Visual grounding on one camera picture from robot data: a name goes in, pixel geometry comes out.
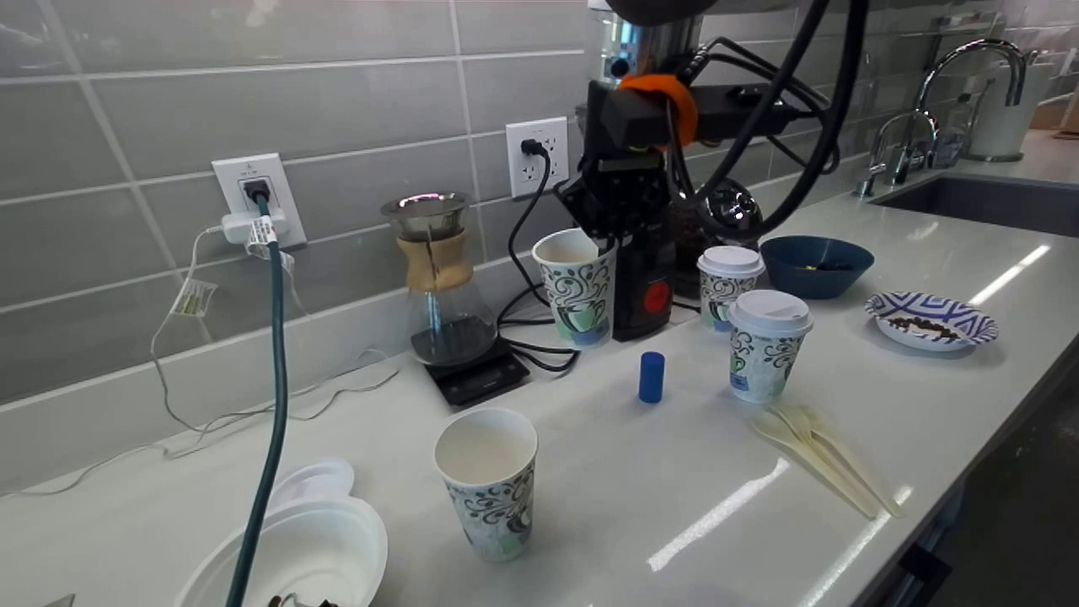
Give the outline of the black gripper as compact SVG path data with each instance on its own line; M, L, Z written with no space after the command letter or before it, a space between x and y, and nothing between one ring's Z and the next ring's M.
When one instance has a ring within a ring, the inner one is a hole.
M585 157L558 190L575 223L609 251L656 223L671 194L666 150L699 132L699 100L676 75L595 81L585 106Z

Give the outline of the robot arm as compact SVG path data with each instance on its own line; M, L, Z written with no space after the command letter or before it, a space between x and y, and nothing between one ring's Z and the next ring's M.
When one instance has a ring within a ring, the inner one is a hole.
M596 75L585 100L585 157L560 190L575 223L617 251L666 227L702 137L699 31L711 0L596 0Z

